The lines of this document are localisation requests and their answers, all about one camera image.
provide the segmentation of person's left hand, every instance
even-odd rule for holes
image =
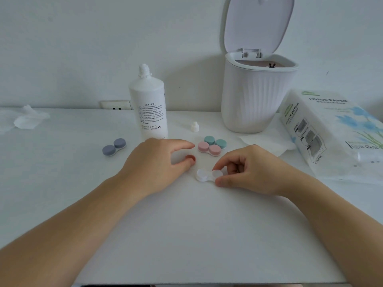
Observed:
[[[172,165],[170,154],[194,146],[185,140],[147,139],[132,151],[115,177],[143,196],[159,192],[195,164],[195,157],[187,155],[184,161]]]

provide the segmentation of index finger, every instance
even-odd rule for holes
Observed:
[[[242,151],[242,148],[233,150],[223,155],[221,159],[219,159],[217,163],[214,165],[213,170],[221,170],[222,168],[224,168],[230,163],[244,165],[245,161],[246,161],[246,157]]]
[[[181,149],[192,149],[195,147],[193,143],[182,139],[168,139],[165,141],[168,144],[171,153]]]

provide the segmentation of electrical outlet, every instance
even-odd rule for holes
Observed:
[[[130,101],[100,101],[101,109],[132,110]]]

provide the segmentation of hand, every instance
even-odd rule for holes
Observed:
[[[257,145],[226,153],[213,170],[225,166],[228,175],[217,178],[217,186],[246,188],[261,194],[281,195],[299,178],[308,176]]]
[[[187,155],[184,161],[172,165],[170,154],[194,146],[185,140],[147,139],[132,151],[116,177],[128,181],[129,187],[133,184],[143,197],[159,192],[195,164],[195,157]]]

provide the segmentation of purple lid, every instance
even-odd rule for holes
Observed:
[[[102,153],[103,153],[105,156],[111,156],[111,155],[113,155],[114,153],[116,153],[116,148],[115,148],[113,145],[106,145],[106,146],[102,149]]]
[[[116,139],[116,140],[113,142],[113,144],[115,145],[115,147],[116,147],[117,149],[121,149],[121,148],[124,148],[124,147],[126,146],[126,141],[125,141],[125,139],[123,139],[123,138],[118,138],[118,139]]]
[[[224,44],[227,52],[261,49],[272,54],[280,45],[294,0],[230,0]]]

